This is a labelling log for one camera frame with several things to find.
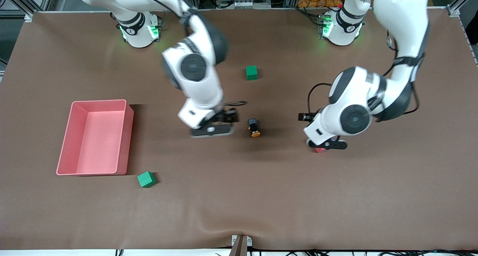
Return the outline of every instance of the green led light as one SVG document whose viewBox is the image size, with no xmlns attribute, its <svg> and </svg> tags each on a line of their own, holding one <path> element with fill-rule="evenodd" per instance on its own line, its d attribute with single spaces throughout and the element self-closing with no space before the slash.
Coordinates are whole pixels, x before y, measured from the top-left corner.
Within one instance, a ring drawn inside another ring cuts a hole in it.
<svg viewBox="0 0 478 256">
<path fill-rule="evenodd" d="M 153 38 L 158 37 L 158 28 L 157 27 L 155 27 L 155 26 L 151 27 L 151 26 L 148 25 L 148 30 L 149 30 L 149 32 L 150 32 L 150 34 Z"/>
<path fill-rule="evenodd" d="M 127 39 L 126 39 L 125 31 L 123 30 L 123 28 L 120 26 L 119 29 L 121 30 L 121 33 L 123 34 L 123 38 L 124 38 L 125 40 L 127 40 Z"/>
<path fill-rule="evenodd" d="M 330 31 L 332 31 L 332 28 L 333 28 L 333 21 L 329 21 L 329 23 L 324 27 L 323 36 L 329 36 Z"/>
<path fill-rule="evenodd" d="M 355 37 L 357 37 L 360 34 L 360 28 L 362 28 L 362 24 L 357 28 L 357 33 L 355 34 Z"/>
</svg>

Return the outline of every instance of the green cube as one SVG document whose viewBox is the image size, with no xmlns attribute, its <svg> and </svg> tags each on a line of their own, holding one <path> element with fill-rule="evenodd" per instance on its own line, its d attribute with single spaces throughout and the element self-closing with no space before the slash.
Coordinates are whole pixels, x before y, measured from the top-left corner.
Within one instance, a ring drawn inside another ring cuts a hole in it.
<svg viewBox="0 0 478 256">
<path fill-rule="evenodd" d="M 142 188 L 149 188 L 156 184 L 156 178 L 154 178 L 154 175 L 150 171 L 146 171 L 139 175 L 138 181 L 140 182 Z"/>
<path fill-rule="evenodd" d="M 249 67 L 246 67 L 246 76 L 247 76 L 247 80 L 256 80 L 257 67 L 255 65 L 250 65 Z"/>
</svg>

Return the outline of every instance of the aluminum frame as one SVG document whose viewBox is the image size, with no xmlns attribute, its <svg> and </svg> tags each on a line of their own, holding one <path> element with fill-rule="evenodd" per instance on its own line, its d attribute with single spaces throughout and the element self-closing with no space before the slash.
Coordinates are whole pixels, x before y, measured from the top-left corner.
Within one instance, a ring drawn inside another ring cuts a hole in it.
<svg viewBox="0 0 478 256">
<path fill-rule="evenodd" d="M 52 0 L 42 0 L 38 5 L 34 0 L 10 0 L 19 10 L 0 10 L 0 19 L 23 19 L 32 17 L 36 11 L 48 10 Z"/>
<path fill-rule="evenodd" d="M 447 6 L 449 16 L 459 16 L 460 11 L 459 9 L 463 7 L 463 5 L 468 2 L 469 0 L 454 0 Z"/>
</svg>

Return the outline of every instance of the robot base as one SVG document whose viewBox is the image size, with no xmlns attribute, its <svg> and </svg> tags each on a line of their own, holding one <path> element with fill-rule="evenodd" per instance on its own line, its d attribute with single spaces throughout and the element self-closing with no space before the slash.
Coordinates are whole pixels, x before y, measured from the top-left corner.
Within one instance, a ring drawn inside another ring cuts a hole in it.
<svg viewBox="0 0 478 256">
<path fill-rule="evenodd" d="M 319 15 L 317 18 L 319 26 L 319 37 L 320 39 L 327 39 L 330 43 L 335 44 L 337 46 L 346 46 L 353 42 L 355 38 L 358 37 L 360 34 L 360 28 L 362 28 L 362 24 L 359 27 L 355 28 L 353 26 L 354 31 L 352 33 L 346 33 L 344 29 L 334 21 L 336 19 L 337 12 L 336 11 L 328 11 L 323 15 Z"/>
<path fill-rule="evenodd" d="M 135 48 L 144 48 L 153 42 L 159 42 L 161 36 L 161 25 L 163 19 L 150 12 L 143 12 L 147 22 L 140 28 L 136 35 L 130 35 L 119 26 L 123 39 Z"/>
</svg>

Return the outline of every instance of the brown table surface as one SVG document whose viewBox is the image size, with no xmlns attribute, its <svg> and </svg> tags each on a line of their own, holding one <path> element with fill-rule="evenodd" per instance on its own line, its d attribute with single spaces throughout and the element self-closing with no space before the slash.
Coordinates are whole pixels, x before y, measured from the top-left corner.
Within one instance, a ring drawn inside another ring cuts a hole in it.
<svg viewBox="0 0 478 256">
<path fill-rule="evenodd" d="M 184 95 L 161 66 L 184 36 L 176 18 L 160 43 L 134 49 L 108 14 L 35 14 L 0 84 L 0 248 L 206 248 L 232 234 L 259 249 L 478 248 L 478 69 L 459 19 L 429 14 L 420 110 L 324 154 L 306 147 L 297 113 L 314 84 L 348 67 L 387 70 L 393 52 L 372 13 L 338 47 L 293 10 L 205 12 L 230 43 L 217 66 L 225 100 L 249 101 L 234 135 L 206 139 L 188 136 L 176 116 Z M 245 80 L 246 65 L 259 80 Z M 135 111 L 128 173 L 57 176 L 71 102 L 97 99 Z M 144 171 L 159 184 L 140 188 Z"/>
</svg>

